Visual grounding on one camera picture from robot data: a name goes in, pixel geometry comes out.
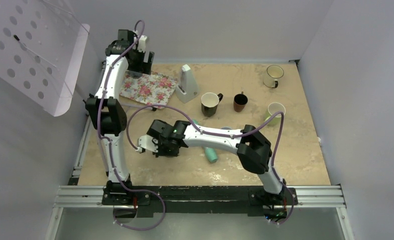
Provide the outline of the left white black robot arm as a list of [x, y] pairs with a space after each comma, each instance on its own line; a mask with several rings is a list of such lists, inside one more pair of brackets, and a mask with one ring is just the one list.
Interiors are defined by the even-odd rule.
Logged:
[[98, 146], [108, 177], [104, 194], [123, 205], [134, 197], [124, 152], [124, 131], [127, 115], [119, 101], [127, 70], [149, 74], [154, 54], [144, 61], [148, 38], [138, 30], [120, 29], [118, 38], [105, 50], [104, 73], [95, 94], [88, 97], [85, 108], [97, 130]]

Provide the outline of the beige mug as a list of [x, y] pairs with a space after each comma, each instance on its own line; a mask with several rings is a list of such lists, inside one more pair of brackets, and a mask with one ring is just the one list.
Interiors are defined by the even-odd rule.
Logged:
[[270, 65], [266, 69], [263, 77], [263, 83], [266, 87], [276, 89], [279, 85], [279, 79], [284, 76], [284, 70], [278, 65]]

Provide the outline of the black mug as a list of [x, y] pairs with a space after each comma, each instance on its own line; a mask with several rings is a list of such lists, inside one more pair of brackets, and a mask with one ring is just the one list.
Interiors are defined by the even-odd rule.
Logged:
[[217, 111], [219, 103], [223, 99], [223, 94], [215, 94], [212, 92], [207, 92], [201, 97], [201, 111], [205, 117], [212, 117]]

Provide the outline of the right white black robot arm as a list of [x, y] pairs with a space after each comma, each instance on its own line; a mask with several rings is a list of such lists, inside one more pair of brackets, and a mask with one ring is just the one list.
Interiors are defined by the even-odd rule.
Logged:
[[283, 180], [274, 172], [271, 142], [252, 125], [244, 129], [219, 129], [178, 120], [170, 125], [156, 119], [147, 133], [138, 138], [142, 151], [151, 151], [156, 157], [176, 157], [180, 148], [203, 147], [223, 150], [238, 156], [242, 167], [258, 175], [273, 204], [285, 197]]

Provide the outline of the brown striped mug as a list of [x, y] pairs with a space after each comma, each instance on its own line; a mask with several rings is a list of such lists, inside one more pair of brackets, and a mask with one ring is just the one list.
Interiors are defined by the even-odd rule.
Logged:
[[243, 111], [247, 103], [248, 103], [248, 97], [244, 94], [244, 92], [235, 95], [233, 99], [234, 111], [237, 113]]

